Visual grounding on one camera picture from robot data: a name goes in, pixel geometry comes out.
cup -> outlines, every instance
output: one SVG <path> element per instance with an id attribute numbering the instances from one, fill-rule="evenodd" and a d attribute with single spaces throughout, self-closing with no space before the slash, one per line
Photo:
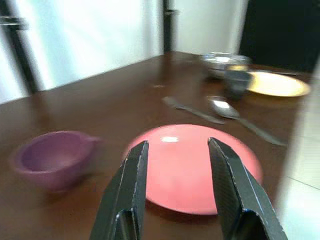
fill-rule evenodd
<path id="1" fill-rule="evenodd" d="M 224 74 L 226 97 L 240 100 L 251 84 L 253 76 L 246 71 L 227 70 Z"/>
<path id="2" fill-rule="evenodd" d="M 63 192 L 83 176 L 100 141 L 79 131 L 50 132 L 22 146 L 11 164 L 36 185 Z"/>

yellow plate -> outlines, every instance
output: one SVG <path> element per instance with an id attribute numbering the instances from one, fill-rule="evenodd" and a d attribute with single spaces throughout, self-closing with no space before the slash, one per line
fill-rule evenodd
<path id="1" fill-rule="evenodd" d="M 297 97 L 310 92 L 310 86 L 296 78 L 269 72 L 252 71 L 253 81 L 248 90 L 279 97 Z"/>

metal fork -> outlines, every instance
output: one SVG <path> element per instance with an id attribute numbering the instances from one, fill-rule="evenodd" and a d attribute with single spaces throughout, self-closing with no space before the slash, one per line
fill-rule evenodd
<path id="1" fill-rule="evenodd" d="M 191 107 L 185 106 L 185 105 L 177 102 L 177 101 L 176 101 L 173 97 L 171 97 L 171 96 L 166 96 L 166 97 L 162 98 L 162 101 L 163 101 L 166 105 L 168 105 L 169 107 L 171 107 L 171 108 L 179 109 L 179 110 L 185 110 L 185 111 L 187 111 L 187 112 L 189 112 L 189 113 L 192 113 L 192 114 L 194 114 L 194 115 L 196 115 L 196 116 L 198 116 L 198 117 L 200 117 L 200 118 L 202 118 L 202 119 L 205 119 L 205 120 L 207 120 L 207 121 L 209 121 L 209 122 L 211 122 L 211 123 L 214 123 L 214 124 L 225 124 L 225 122 L 222 121 L 222 120 L 219 120 L 219 119 L 217 119 L 217 118 L 215 118 L 215 117 L 213 117 L 213 116 L 207 115 L 207 114 L 205 114 L 205 113 L 202 113 L 202 112 L 200 112 L 200 111 L 198 111 L 198 110 L 195 110 L 195 109 L 193 109 L 193 108 L 191 108 Z"/>

metal bowl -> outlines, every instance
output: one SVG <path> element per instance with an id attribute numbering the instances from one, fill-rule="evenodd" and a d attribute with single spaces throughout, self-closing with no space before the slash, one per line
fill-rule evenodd
<path id="1" fill-rule="evenodd" d="M 222 79 L 225 71 L 231 66 L 239 66 L 241 70 L 247 70 L 251 59 L 233 53 L 210 52 L 202 55 L 200 61 L 210 76 Z"/>

brown table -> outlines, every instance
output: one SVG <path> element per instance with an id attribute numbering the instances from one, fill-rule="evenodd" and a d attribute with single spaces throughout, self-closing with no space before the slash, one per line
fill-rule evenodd
<path id="1" fill-rule="evenodd" d="M 297 77 L 308 80 L 306 75 Z M 219 81 L 206 77 L 195 55 L 172 52 L 0 105 L 0 239 L 89 239 L 103 190 L 120 166 L 127 144 L 151 128 L 168 124 L 213 127 L 242 140 L 258 156 L 263 186 L 274 202 L 286 147 L 263 141 L 234 120 L 225 125 L 209 123 L 161 101 L 174 96 L 209 113 L 205 96 L 222 94 L 222 90 Z M 243 117 L 290 142 L 301 101 L 250 93 L 231 103 Z M 14 174 L 8 164 L 18 146 L 57 130 L 83 131 L 104 139 L 87 177 L 65 194 L 50 194 L 33 186 Z M 147 202 L 143 239 L 209 240 L 223 236 L 216 216 L 181 214 Z"/>

